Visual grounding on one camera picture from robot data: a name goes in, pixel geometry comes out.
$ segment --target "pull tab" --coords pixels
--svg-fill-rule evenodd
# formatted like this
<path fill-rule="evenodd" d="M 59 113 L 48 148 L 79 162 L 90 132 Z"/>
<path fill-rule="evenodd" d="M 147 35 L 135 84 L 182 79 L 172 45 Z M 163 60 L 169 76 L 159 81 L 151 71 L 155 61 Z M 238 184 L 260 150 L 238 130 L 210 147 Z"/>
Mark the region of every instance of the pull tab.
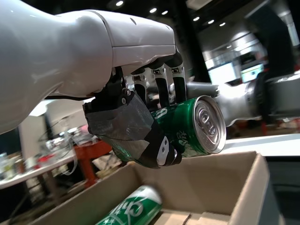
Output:
<path fill-rule="evenodd" d="M 202 129 L 204 129 L 205 133 L 208 135 L 215 135 L 217 132 L 216 126 L 214 122 L 210 119 L 209 113 L 206 109 L 201 109 L 198 114 L 198 124 Z"/>

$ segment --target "can rim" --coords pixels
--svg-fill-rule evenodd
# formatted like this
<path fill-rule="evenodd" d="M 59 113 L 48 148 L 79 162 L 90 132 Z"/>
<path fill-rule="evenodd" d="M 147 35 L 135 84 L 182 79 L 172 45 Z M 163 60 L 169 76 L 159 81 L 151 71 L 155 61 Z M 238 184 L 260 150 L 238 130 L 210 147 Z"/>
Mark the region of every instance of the can rim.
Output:
<path fill-rule="evenodd" d="M 196 112 L 197 102 L 199 102 L 200 100 L 203 100 L 203 101 L 209 103 L 210 106 L 215 110 L 215 113 L 218 118 L 217 122 L 220 125 L 220 140 L 219 140 L 217 147 L 214 150 L 209 150 L 207 147 L 205 147 L 205 145 L 202 145 L 201 144 L 202 140 L 199 139 L 199 136 L 197 133 L 197 129 L 196 129 L 197 122 L 196 122 L 195 112 Z M 220 108 L 218 107 L 217 103 L 213 100 L 213 98 L 206 96 L 206 95 L 202 95 L 196 99 L 194 106 L 193 106 L 193 127 L 194 127 L 194 131 L 196 133 L 198 142 L 201 144 L 201 146 L 204 148 L 205 151 L 207 151 L 210 154 L 218 154 L 223 150 L 223 148 L 225 147 L 225 143 L 226 143 L 226 125 L 225 125 L 225 120 L 224 120 L 223 114 L 222 114 Z"/>

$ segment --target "green beverage can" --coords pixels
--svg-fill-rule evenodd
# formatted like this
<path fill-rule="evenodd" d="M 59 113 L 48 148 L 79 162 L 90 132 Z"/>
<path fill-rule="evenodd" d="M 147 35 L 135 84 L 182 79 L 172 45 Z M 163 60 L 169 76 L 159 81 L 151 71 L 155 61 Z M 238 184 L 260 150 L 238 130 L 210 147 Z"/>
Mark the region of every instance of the green beverage can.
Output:
<path fill-rule="evenodd" d="M 143 185 L 96 225 L 147 225 L 161 208 L 162 201 L 156 190 Z"/>
<path fill-rule="evenodd" d="M 225 146 L 224 117 L 209 96 L 193 98 L 151 114 L 183 157 L 216 154 Z"/>

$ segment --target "black pillar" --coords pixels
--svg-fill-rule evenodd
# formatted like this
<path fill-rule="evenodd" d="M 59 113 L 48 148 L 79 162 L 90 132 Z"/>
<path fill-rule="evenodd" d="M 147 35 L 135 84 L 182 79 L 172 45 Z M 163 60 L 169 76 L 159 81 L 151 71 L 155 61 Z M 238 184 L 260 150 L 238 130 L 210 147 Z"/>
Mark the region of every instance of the black pillar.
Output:
<path fill-rule="evenodd" d="M 292 19 L 294 20 L 294 24 L 297 30 L 298 38 L 300 38 L 300 15 L 299 15 L 299 1 L 297 0 L 286 0 L 289 5 Z"/>
<path fill-rule="evenodd" d="M 172 0 L 175 13 L 175 23 L 179 29 L 179 34 L 183 38 L 188 49 L 189 57 L 193 66 L 194 81 L 210 83 L 202 49 L 200 47 L 193 21 L 188 13 L 185 0 Z"/>
<path fill-rule="evenodd" d="M 46 113 L 44 113 L 44 121 L 45 121 L 45 127 L 46 127 L 46 134 L 47 134 L 47 140 L 52 140 L 54 138 L 53 136 L 53 132 L 52 132 L 52 126 L 50 124 L 50 121 L 49 121 L 49 116 Z"/>

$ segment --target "can lid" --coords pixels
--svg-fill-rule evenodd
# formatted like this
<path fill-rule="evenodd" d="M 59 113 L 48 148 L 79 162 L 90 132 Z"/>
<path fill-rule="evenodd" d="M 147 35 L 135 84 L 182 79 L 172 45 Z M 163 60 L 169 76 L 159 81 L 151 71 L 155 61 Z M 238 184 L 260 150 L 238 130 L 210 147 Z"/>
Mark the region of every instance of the can lid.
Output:
<path fill-rule="evenodd" d="M 219 153 L 226 142 L 225 120 L 217 103 L 209 96 L 200 96 L 194 104 L 193 125 L 198 141 L 209 153 Z"/>

